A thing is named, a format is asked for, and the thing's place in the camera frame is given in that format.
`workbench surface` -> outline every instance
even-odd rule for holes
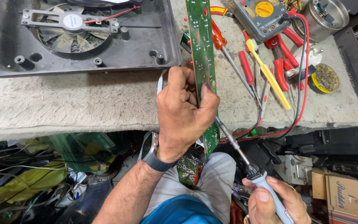
[[[183,0],[172,0],[178,41],[187,30]],[[223,6],[211,0],[212,6]],[[227,50],[241,68],[238,52],[245,50],[241,25],[234,18],[213,16]],[[282,35],[288,48],[296,46]],[[320,95],[308,89],[305,112],[299,125],[309,128],[358,126],[358,98],[345,65],[331,36],[319,43],[324,49],[323,63],[339,76],[340,87],[332,94]],[[191,67],[191,55],[181,47],[182,66]],[[272,51],[260,46],[261,59],[269,66]],[[252,99],[222,51],[215,50],[216,84],[221,98],[219,115],[235,130],[249,128],[258,115]],[[152,130],[158,128],[157,81],[161,70],[93,74],[68,74],[0,79],[0,140],[32,138],[64,132]],[[285,93],[292,109],[286,111],[276,97],[270,97],[261,123],[263,127],[283,128],[294,120],[297,90]]]

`digital multimeter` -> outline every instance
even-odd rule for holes
[[[288,14],[280,0],[226,0],[226,6],[257,44],[264,43],[291,24],[289,20],[278,23],[282,15]]]

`fan blade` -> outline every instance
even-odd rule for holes
[[[52,49],[63,53],[71,53],[71,44],[73,41],[74,39],[65,32],[57,38]]]
[[[62,35],[65,31],[61,28],[49,28],[49,27],[40,27],[39,31],[41,31],[43,41],[48,42],[50,39]]]
[[[91,31],[90,32],[93,36],[101,38],[101,39],[107,39],[111,33],[107,33],[107,32],[100,32],[100,31]]]
[[[83,6],[79,6],[79,5],[70,5],[71,9],[74,12],[78,12],[80,14],[82,14],[84,7]]]
[[[52,10],[53,12],[61,12],[61,13],[64,13],[64,10],[59,8],[59,7],[55,7],[53,8]],[[59,17],[58,16],[48,16],[47,19],[50,19],[50,20],[54,20],[54,21],[59,21]]]
[[[77,41],[82,52],[92,50],[94,47],[82,36],[77,35]]]

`green circuit board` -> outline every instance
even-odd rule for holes
[[[209,83],[212,91],[216,93],[210,3],[209,0],[185,0],[185,2],[196,77],[198,104],[200,104],[200,92],[204,83]],[[207,159],[220,141],[219,125],[216,121],[204,132],[203,138],[205,157]]]

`hand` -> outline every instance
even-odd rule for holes
[[[274,177],[266,177],[267,183],[282,198],[282,204],[296,224],[311,224],[311,218],[306,212],[306,203],[301,196],[287,183]],[[243,179],[244,186],[250,189],[256,185]],[[276,206],[271,193],[263,187],[258,187],[248,200],[249,218],[252,224],[279,224],[281,220],[276,216]]]
[[[197,108],[196,79],[189,68],[172,67],[168,86],[157,95],[160,135],[157,157],[173,163],[212,125],[220,98],[204,84]]]

